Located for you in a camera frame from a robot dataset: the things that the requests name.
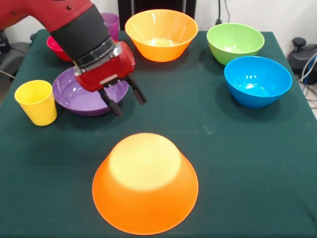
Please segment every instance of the green bowl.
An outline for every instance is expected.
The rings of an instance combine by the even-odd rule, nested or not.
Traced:
[[[212,27],[207,32],[207,40],[214,57],[224,65],[241,56],[255,56],[264,45],[260,31],[238,23]]]

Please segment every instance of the yellow cup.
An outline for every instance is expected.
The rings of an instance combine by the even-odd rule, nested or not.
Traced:
[[[51,124],[57,117],[50,83],[33,80],[22,84],[14,94],[23,111],[35,125]]]

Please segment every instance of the blue bowl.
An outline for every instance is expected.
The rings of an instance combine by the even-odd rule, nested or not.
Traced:
[[[249,108],[277,101],[292,86],[292,76],[284,66],[257,56],[232,60],[225,67],[224,76],[233,97]]]

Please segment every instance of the table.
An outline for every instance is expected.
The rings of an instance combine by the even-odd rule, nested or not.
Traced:
[[[14,101],[23,82],[53,82],[71,64],[46,47],[39,31],[0,107],[0,237],[132,237],[105,222],[92,181],[117,142],[138,132],[166,136],[193,164],[196,206],[160,238],[317,236],[317,122],[296,81],[278,102],[252,110],[230,96],[224,67],[199,32],[179,59],[136,58],[133,73],[149,101],[131,89],[124,115],[84,118],[57,107],[57,120],[34,126]],[[291,71],[273,33],[259,52]]]

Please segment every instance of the upside-down orange bowl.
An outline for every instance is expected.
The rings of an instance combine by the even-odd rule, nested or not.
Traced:
[[[152,133],[121,140],[93,181],[101,216],[135,235],[174,228],[190,214],[197,196],[198,179],[190,162],[170,140]]]
[[[167,62],[183,54],[197,35],[198,25],[182,12],[155,9],[130,17],[125,31],[145,58]]]

